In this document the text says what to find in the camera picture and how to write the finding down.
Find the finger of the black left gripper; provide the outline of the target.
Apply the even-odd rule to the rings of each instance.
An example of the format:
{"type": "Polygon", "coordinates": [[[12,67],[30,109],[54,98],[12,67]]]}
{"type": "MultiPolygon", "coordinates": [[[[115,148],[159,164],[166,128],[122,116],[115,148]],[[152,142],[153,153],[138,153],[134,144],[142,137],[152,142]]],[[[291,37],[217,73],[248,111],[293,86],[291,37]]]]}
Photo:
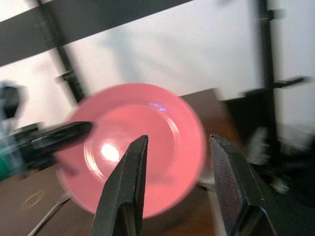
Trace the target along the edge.
{"type": "Polygon", "coordinates": [[[92,130],[93,123],[75,121],[36,132],[31,140],[32,157],[54,153],[86,137],[92,130]]]}

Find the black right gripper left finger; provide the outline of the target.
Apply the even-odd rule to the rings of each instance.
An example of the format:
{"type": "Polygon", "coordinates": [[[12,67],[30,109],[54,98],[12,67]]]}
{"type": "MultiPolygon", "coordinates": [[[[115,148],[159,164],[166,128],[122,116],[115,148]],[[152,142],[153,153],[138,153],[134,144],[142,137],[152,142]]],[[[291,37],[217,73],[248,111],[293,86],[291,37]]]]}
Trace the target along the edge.
{"type": "Polygon", "coordinates": [[[90,236],[139,236],[142,227],[148,136],[128,146],[106,181],[90,236]]]}

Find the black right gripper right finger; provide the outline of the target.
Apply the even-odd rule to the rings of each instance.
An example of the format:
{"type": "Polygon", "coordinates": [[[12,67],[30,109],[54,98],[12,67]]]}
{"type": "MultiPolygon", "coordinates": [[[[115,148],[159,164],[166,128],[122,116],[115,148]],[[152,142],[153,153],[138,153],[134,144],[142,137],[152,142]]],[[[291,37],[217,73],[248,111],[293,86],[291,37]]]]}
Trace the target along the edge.
{"type": "Polygon", "coordinates": [[[227,236],[277,236],[275,201],[268,186],[232,142],[211,135],[209,143],[227,236]]]}

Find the pink round plate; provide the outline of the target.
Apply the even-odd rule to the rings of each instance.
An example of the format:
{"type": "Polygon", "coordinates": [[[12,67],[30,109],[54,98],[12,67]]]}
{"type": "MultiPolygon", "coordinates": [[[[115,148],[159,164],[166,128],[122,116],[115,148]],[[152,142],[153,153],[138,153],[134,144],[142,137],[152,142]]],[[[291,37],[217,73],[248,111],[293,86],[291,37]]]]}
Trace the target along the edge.
{"type": "Polygon", "coordinates": [[[144,218],[161,214],[194,188],[206,155],[196,112],[158,86],[131,83],[83,100],[68,122],[88,121],[87,138],[58,152],[58,178],[73,201],[95,213],[104,183],[130,143],[148,136],[144,218]]]}

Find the dark brown wooden table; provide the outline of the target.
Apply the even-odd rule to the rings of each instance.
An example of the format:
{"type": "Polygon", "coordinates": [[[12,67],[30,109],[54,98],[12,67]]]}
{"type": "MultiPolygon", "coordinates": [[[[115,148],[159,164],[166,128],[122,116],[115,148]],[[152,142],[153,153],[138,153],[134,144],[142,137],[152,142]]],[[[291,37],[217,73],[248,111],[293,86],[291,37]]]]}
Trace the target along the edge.
{"type": "MultiPolygon", "coordinates": [[[[207,135],[242,146],[219,92],[208,89],[184,96],[199,115],[207,135]]],[[[0,183],[0,236],[28,236],[63,195],[54,167],[28,178],[0,183]]],[[[36,236],[88,236],[93,216],[73,201],[65,203],[36,236]]],[[[217,195],[199,186],[171,210],[143,221],[141,236],[226,236],[217,195]]]]}

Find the silver metal cutlery piece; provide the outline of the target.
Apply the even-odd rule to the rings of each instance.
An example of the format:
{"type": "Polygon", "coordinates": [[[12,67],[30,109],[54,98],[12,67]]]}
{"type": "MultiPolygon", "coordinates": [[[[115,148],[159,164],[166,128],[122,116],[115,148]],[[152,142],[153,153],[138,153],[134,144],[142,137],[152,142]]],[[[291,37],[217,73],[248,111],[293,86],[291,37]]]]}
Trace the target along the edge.
{"type": "Polygon", "coordinates": [[[213,178],[200,179],[198,181],[198,185],[205,188],[207,191],[215,191],[216,190],[215,180],[213,178]]]}

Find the silver metal fork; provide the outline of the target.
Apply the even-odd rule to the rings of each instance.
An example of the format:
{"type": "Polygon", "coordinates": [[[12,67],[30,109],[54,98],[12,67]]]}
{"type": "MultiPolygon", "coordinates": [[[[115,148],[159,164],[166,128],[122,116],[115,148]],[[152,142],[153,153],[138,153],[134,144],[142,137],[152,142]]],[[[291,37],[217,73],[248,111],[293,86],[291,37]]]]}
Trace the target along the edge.
{"type": "Polygon", "coordinates": [[[28,233],[27,236],[35,236],[41,228],[71,199],[70,194],[65,193],[59,201],[44,215],[39,223],[28,233]]]}

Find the black upright stand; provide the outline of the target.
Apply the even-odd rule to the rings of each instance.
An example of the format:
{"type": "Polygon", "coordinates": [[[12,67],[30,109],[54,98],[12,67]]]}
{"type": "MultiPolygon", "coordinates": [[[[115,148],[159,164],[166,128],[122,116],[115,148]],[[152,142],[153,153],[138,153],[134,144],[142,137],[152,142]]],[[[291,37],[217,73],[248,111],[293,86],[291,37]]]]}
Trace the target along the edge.
{"type": "Polygon", "coordinates": [[[298,147],[296,139],[291,143],[279,139],[274,90],[305,83],[310,78],[298,76],[290,80],[275,80],[270,26],[270,22],[275,18],[275,10],[268,8],[268,0],[255,1],[258,11],[263,87],[246,92],[244,97],[249,103],[247,110],[250,115],[253,115],[250,122],[251,124],[256,122],[249,139],[249,154],[251,159],[261,158],[263,155],[270,159],[279,159],[280,157],[289,160],[308,158],[313,153],[311,140],[308,140],[305,146],[298,147]]]}

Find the black frame beam with pole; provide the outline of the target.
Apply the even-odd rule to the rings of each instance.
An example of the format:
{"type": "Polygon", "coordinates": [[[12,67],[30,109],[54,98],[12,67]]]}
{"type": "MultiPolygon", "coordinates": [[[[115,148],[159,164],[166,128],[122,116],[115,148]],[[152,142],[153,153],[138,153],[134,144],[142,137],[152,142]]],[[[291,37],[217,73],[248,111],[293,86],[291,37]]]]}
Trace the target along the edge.
{"type": "Polygon", "coordinates": [[[56,81],[77,105],[87,96],[66,45],[193,0],[29,0],[33,7],[0,21],[0,68],[54,50],[63,69],[56,81]]]}

